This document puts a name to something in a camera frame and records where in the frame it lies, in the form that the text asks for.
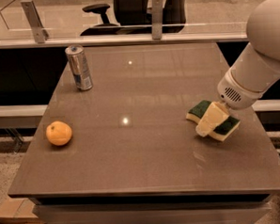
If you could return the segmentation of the white gripper with vent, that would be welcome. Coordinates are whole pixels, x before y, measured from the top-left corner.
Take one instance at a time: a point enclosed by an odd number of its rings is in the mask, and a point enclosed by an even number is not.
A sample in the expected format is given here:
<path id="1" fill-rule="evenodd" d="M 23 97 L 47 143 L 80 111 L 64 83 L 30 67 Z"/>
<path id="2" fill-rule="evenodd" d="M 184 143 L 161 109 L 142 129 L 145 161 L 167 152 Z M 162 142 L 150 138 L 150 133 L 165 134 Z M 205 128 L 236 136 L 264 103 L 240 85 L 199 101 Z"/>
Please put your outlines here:
<path id="1" fill-rule="evenodd" d="M 261 98 L 265 83 L 250 75 L 237 77 L 235 71 L 229 69 L 219 82 L 217 91 L 220 100 L 231 109 L 239 110 L 250 107 Z M 221 125 L 229 117 L 229 111 L 223 103 L 212 102 L 197 124 L 195 131 L 204 137 Z"/>

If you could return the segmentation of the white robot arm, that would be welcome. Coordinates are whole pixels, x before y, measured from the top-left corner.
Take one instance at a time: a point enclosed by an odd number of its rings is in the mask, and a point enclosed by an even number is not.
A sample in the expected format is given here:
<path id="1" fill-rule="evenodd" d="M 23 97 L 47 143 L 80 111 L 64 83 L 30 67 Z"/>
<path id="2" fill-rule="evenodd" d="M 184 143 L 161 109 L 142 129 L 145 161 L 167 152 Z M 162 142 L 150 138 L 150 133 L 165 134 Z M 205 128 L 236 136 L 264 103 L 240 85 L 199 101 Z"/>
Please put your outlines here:
<path id="1" fill-rule="evenodd" d="M 253 105 L 280 80 L 280 0 L 266 0 L 246 23 L 248 43 L 219 82 L 218 102 L 205 111 L 195 131 L 207 136 L 225 122 L 231 110 Z"/>

